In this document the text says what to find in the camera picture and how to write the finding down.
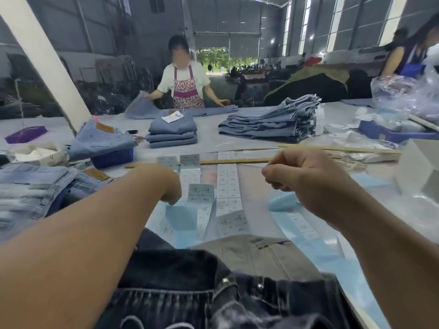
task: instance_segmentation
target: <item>dark blue jeans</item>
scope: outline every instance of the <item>dark blue jeans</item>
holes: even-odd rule
[[[359,329],[334,276],[273,281],[145,230],[96,329]]]

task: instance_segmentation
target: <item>hand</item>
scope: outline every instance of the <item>hand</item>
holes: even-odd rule
[[[220,106],[230,105],[230,100],[227,99],[218,99],[217,104]]]
[[[262,175],[274,189],[296,192],[306,209],[335,226],[378,204],[322,150],[284,149]]]
[[[160,186],[157,189],[163,192],[161,201],[173,205],[181,198],[180,178],[176,172],[158,164],[142,164],[136,168],[144,168],[143,173],[158,176]]]

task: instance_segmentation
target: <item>blue box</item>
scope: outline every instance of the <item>blue box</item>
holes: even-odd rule
[[[131,163],[133,160],[134,148],[113,151],[91,158],[94,167],[97,169]]]
[[[398,133],[392,132],[390,129],[377,124],[375,121],[361,121],[359,123],[358,132],[366,135],[368,138],[380,139],[393,143],[401,143],[409,138],[439,139],[439,133],[435,131],[429,130],[423,133]]]

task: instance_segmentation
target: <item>pink apron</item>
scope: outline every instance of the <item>pink apron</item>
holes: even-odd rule
[[[190,79],[177,80],[177,67],[174,66],[174,101],[177,109],[204,108],[204,101],[197,91],[192,66],[189,65]]]

